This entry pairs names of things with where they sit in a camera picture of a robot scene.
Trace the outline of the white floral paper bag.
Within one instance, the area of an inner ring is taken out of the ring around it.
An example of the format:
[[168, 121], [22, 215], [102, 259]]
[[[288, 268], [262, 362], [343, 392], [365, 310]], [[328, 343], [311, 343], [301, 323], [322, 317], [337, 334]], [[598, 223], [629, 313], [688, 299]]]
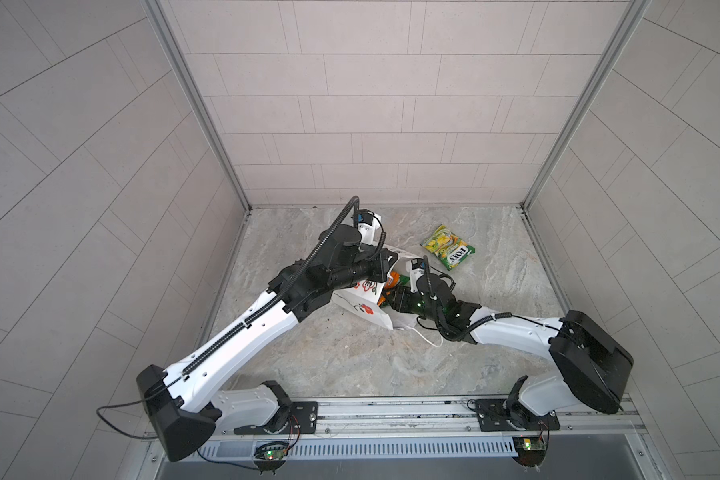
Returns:
[[399, 313], [388, 303], [381, 306], [379, 301], [385, 292], [384, 288], [393, 281], [395, 274], [410, 276], [410, 263], [414, 258], [418, 258], [418, 255], [392, 246], [389, 246], [388, 250], [397, 253], [398, 260], [391, 268], [385, 283], [362, 281], [353, 287], [335, 291], [331, 302], [386, 330], [414, 331], [418, 314]]

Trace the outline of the green Fox's candy pack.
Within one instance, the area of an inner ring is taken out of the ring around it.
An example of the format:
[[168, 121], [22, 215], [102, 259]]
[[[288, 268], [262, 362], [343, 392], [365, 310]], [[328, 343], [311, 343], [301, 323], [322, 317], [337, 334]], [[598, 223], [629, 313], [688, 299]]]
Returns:
[[420, 245], [451, 271], [476, 252], [476, 249], [453, 233], [446, 225], [438, 226]]

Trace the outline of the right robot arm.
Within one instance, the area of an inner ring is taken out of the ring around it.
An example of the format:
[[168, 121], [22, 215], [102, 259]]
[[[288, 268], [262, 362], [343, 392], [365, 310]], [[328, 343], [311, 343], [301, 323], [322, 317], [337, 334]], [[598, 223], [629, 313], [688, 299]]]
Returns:
[[553, 430], [560, 408], [583, 404], [615, 414], [630, 372], [632, 355], [588, 315], [570, 310], [561, 318], [528, 318], [457, 299], [441, 279], [396, 285], [382, 294], [384, 306], [430, 320], [447, 341], [499, 345], [530, 353], [554, 370], [521, 376], [498, 407], [475, 405], [477, 414], [503, 429]]

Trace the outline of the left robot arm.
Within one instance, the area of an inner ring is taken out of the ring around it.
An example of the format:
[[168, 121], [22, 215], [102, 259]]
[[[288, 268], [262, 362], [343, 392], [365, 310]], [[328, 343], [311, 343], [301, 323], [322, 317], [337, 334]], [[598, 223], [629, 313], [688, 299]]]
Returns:
[[150, 365], [137, 375], [145, 412], [169, 460], [190, 456], [222, 431], [289, 430], [293, 402], [277, 382], [228, 393], [222, 387], [266, 345], [327, 305], [335, 291], [385, 283], [398, 258], [385, 239], [367, 210], [353, 225], [322, 232], [319, 252], [281, 270], [224, 330], [180, 361]]

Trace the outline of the orange Fox's candy pack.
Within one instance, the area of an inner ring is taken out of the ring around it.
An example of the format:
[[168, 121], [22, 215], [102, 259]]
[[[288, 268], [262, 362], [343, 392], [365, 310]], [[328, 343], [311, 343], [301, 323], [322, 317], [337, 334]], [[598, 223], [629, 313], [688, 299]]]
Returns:
[[382, 307], [389, 304], [397, 295], [397, 291], [402, 287], [406, 287], [409, 283], [410, 278], [408, 276], [392, 271], [389, 274], [387, 282], [384, 284], [377, 305]]

